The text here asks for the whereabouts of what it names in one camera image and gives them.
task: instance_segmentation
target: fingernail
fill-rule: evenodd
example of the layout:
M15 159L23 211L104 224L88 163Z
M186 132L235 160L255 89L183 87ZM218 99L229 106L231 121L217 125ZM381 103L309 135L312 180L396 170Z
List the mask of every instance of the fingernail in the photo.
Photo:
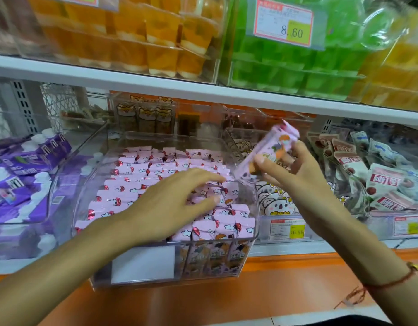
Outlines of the fingernail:
M265 162L265 157L261 154L258 154L254 157L254 161L256 162L256 164L262 165Z

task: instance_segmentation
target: cloud print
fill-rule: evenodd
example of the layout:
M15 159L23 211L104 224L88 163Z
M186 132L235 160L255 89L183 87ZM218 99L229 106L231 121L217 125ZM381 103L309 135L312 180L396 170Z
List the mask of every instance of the cloud print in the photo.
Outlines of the cloud print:
M184 231L182 231L182 235L184 237L191 237L191 231L190 230L184 230Z

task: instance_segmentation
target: person's left hand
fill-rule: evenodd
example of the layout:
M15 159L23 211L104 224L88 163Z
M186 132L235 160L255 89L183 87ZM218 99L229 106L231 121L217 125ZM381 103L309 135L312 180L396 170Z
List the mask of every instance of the person's left hand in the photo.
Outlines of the person's left hand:
M181 171L150 186L125 211L94 221L92 228L106 230L113 236L113 242L123 249L163 240L198 215L214 209L219 202L220 196L212 196L198 204L186 205L191 191L208 181L225 180L221 175L200 168Z

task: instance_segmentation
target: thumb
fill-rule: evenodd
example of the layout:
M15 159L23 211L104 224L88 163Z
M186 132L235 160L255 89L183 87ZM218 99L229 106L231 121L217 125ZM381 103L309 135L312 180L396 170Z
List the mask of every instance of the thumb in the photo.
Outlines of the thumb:
M284 189L291 187L295 181L295 175L261 154L254 157L254 162L260 170L276 179Z
M204 199L202 202L196 203L195 205L186 206L185 214L190 219L195 219L198 215L204 214L209 210L215 208L219 203L220 196L212 196Z

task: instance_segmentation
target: person's right hand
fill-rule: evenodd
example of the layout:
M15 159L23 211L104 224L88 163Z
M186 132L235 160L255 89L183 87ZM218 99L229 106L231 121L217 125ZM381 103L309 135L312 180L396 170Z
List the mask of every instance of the person's right hand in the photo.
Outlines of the person's right hand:
M254 163L265 173L264 180L288 192L307 224L320 234L326 220L349 216L349 212L331 191L318 162L305 144L296 142L292 151L297 159L288 154L282 158L290 170L263 155L256 155Z

